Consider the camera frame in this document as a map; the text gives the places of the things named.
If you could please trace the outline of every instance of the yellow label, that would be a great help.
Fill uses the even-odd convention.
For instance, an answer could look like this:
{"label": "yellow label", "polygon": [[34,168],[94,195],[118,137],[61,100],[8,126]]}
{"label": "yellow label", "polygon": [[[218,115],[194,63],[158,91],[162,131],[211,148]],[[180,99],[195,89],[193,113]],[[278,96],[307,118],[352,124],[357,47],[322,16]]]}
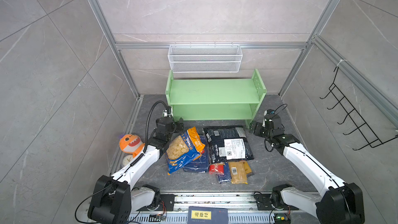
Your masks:
{"label": "yellow label", "polygon": [[205,219],[211,220],[211,212],[192,210],[192,219]]}

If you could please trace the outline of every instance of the zip tie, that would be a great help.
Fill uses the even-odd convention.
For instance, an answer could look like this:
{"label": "zip tie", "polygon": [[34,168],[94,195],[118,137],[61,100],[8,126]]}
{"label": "zip tie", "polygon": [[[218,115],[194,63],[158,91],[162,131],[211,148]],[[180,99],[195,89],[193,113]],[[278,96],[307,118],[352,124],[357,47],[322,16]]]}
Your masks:
{"label": "zip tie", "polygon": [[340,64],[340,62],[342,62],[342,61],[348,61],[348,60],[343,60],[343,59],[340,59],[339,63],[337,63],[337,65],[336,65],[336,67],[338,67],[338,66],[339,66],[339,64]]}

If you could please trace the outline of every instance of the green shelf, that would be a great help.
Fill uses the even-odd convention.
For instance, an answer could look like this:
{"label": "green shelf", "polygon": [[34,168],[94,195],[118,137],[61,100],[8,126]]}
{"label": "green shelf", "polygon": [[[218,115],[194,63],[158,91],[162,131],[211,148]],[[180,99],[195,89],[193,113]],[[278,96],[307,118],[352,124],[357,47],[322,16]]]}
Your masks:
{"label": "green shelf", "polygon": [[251,79],[179,79],[170,70],[166,98],[175,119],[245,120],[254,119],[266,88],[256,69]]}

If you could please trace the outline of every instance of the dark blue book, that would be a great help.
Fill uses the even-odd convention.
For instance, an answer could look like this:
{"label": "dark blue book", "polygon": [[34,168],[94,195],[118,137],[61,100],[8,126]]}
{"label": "dark blue book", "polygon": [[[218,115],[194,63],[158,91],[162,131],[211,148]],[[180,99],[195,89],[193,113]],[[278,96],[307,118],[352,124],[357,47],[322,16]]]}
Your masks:
{"label": "dark blue book", "polygon": [[228,224],[228,209],[189,207],[187,224]]}

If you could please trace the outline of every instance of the orange plush toy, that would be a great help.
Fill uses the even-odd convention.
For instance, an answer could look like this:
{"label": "orange plush toy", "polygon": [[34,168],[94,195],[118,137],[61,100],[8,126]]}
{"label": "orange plush toy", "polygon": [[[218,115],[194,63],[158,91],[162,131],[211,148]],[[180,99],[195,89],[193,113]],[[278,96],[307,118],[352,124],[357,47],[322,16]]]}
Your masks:
{"label": "orange plush toy", "polygon": [[142,151],[144,145],[140,137],[132,134],[126,134],[119,141],[120,149],[125,153],[132,154],[133,157],[136,157]]}

